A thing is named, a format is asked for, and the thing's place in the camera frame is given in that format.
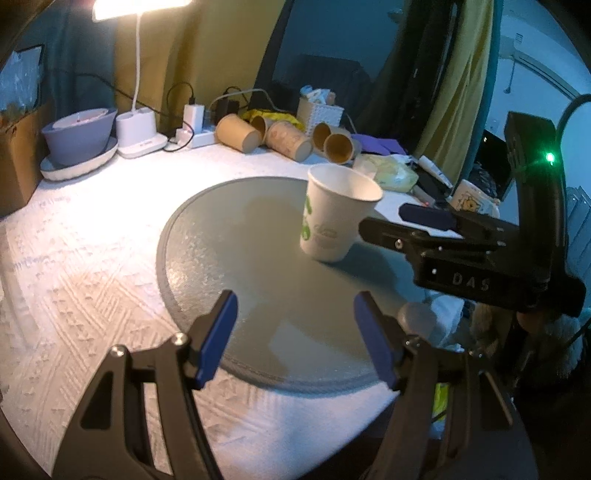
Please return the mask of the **white Green World paper cup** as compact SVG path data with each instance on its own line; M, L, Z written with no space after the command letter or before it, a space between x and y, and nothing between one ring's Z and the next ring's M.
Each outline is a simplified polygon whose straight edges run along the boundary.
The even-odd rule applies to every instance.
M359 235L359 224L383 197L381 186L358 171L337 164L311 166L301 250L317 261L341 261Z

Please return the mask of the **brown paper cup front right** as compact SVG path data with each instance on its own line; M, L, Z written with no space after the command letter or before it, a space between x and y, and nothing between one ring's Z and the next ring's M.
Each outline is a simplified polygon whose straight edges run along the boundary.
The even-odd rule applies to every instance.
M324 154L329 162L346 164L361 152L361 144L348 134L332 133L325 139Z

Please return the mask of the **brown paper cup rear right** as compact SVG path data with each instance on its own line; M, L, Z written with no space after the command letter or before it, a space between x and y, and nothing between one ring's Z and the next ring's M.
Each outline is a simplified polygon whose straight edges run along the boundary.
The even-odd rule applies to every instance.
M311 141L314 144L315 150L320 152L325 151L325 140L328 139L329 135L338 133L339 128L329 125L325 122L319 122L315 125L314 130L311 132Z

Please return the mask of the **brown paper cup open mouth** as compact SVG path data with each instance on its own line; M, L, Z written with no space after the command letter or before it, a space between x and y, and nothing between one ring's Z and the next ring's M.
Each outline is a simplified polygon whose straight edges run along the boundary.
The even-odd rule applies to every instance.
M266 136L270 132L270 127L273 125L273 120L262 115L252 116L250 125L259 132L260 144L266 144Z

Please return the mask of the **cartoon bear mug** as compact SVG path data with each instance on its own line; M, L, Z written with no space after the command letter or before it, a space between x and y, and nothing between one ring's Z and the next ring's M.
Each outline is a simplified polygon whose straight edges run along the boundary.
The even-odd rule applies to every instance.
M500 218L498 202L468 180L462 180L449 200L455 210Z

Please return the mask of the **white tube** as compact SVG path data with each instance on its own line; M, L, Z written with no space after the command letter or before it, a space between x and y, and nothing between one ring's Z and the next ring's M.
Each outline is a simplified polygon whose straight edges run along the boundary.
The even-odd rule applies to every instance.
M418 165L432 175L434 178L438 179L442 184L444 184L447 188L452 189L454 184L450 181L450 179L443 173L443 171L427 156L422 155L418 161Z

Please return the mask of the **yellow curtain right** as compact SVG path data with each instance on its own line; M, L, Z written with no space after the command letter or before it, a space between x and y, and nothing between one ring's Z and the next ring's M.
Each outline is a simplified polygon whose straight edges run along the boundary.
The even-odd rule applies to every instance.
M443 160L473 125L482 98L494 18L492 1L465 1L452 54L415 155Z

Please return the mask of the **round grey glass mat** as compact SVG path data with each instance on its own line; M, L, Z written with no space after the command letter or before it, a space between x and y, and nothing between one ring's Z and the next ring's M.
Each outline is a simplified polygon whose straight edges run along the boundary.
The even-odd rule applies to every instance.
M224 290L238 319L224 350L225 371L259 387L332 395L377 382L353 317L368 291L397 314L427 294L397 252L356 243L339 263L301 251L304 180L238 179L183 203L166 223L156 255L157 283L176 325L187 329Z

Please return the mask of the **white textured tablecloth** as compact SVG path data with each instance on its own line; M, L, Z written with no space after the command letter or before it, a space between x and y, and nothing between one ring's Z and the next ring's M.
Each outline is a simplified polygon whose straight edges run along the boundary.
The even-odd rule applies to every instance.
M41 183L1 222L1 408L45 470L113 345L150 348L175 330L155 276L166 221L235 178L303 178L308 165L221 145L114 157L78 180ZM195 396L228 479L294 479L360 434L394 399L386 386L305 398L219 371Z

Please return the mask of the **yellow plastic bag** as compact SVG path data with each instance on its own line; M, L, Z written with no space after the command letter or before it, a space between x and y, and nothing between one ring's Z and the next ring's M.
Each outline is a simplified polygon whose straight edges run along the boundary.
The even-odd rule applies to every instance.
M270 119L273 121L287 121L292 126L297 128L298 130L300 130L301 132L304 132L304 130L305 130L304 123L301 122L300 120L298 120L296 116L294 116L293 114L290 114L290 113L276 112L276 111L270 111L270 110L250 109L250 110L246 110L245 112L242 112L239 114L239 117L242 118L242 120L245 120L246 122L249 122L249 123L256 116L262 116L263 118L267 118L267 119Z

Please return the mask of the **black power adapter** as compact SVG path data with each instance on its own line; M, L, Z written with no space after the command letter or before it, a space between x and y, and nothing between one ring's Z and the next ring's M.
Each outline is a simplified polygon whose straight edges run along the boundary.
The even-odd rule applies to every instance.
M231 98L222 98L216 102L214 110L214 124L217 125L228 114L236 114L239 110L239 101Z

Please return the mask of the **white USB charger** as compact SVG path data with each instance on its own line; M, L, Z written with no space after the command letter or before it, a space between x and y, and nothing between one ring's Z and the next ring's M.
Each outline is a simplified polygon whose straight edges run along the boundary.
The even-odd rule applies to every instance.
M198 134L204 127L204 105L185 104L183 108L183 125L193 134Z

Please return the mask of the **yellow curtain left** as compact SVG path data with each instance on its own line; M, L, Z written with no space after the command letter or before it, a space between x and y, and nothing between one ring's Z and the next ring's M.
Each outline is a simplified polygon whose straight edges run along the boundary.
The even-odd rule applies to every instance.
M181 115L190 95L208 105L228 86L256 83L283 1L193 1L182 8L116 20L114 85L135 84L135 27L140 27L138 100Z

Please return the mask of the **white desk lamp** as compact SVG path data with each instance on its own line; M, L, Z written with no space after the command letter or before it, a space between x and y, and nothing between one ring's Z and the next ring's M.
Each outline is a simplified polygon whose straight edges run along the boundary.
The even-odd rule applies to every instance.
M144 13L182 8L191 0L96 0L92 5L91 18L95 23L132 15L135 17L135 83L131 109L115 118L118 154L127 159L138 158L162 150L167 137L157 132L155 112L149 107L138 107L141 79L140 26Z

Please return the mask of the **purple bowl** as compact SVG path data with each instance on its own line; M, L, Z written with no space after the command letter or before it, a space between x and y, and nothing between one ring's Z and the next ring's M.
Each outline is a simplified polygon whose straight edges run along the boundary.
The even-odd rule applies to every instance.
M60 166L73 166L101 154L110 138L116 108L83 110L56 120L41 132L49 157Z

